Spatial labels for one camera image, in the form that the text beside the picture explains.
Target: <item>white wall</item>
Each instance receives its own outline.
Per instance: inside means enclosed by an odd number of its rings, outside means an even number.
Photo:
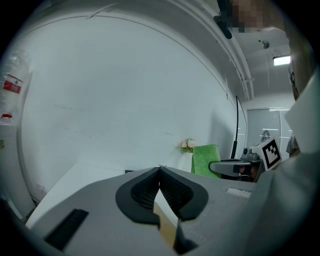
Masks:
[[[33,70],[22,149],[35,198],[43,197],[37,184],[49,191],[78,162],[176,167],[176,145],[188,137],[230,156],[234,106],[212,73],[167,36],[127,20],[72,18],[20,45]]]

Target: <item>white ceiling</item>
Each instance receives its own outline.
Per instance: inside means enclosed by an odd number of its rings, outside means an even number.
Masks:
[[[274,66],[273,57],[289,55],[290,48],[283,31],[272,29],[252,33],[233,32],[248,63],[251,77],[254,78],[255,97],[267,94],[291,92],[288,65]],[[262,41],[270,46],[263,49]]]

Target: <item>plastic bag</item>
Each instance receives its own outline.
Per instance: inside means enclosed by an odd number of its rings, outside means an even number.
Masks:
[[[18,115],[18,103],[29,74],[30,61],[21,49],[9,52],[0,66],[0,117],[10,122]]]

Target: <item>ceiling light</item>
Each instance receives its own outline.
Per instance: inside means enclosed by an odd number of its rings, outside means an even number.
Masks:
[[[284,65],[284,64],[289,64],[290,61],[291,61],[291,56],[290,56],[290,55],[278,56],[278,57],[274,57],[274,58],[273,58],[273,64],[274,64],[275,66]]]

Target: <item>green cloth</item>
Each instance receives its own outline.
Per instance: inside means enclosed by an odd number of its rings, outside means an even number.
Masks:
[[[220,162],[220,155],[216,144],[195,146],[193,148],[191,173],[220,179],[220,173],[210,171],[210,162]]]

